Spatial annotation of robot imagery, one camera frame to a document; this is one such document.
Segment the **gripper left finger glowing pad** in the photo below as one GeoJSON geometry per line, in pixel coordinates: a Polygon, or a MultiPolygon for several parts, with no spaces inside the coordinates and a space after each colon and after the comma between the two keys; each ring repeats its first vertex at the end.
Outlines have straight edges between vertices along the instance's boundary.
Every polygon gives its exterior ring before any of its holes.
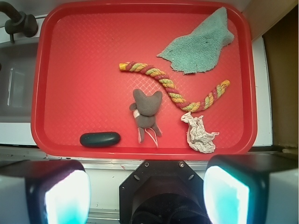
{"type": "Polygon", "coordinates": [[[76,160],[1,161],[2,224],[85,224],[90,178],[76,160]]]}

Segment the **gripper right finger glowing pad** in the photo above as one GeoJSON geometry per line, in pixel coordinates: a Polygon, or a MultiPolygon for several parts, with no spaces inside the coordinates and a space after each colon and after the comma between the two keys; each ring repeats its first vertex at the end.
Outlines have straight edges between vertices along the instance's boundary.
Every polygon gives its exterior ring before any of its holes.
{"type": "Polygon", "coordinates": [[[204,175],[213,224],[297,224],[299,158],[295,154],[216,155],[204,175]]]}

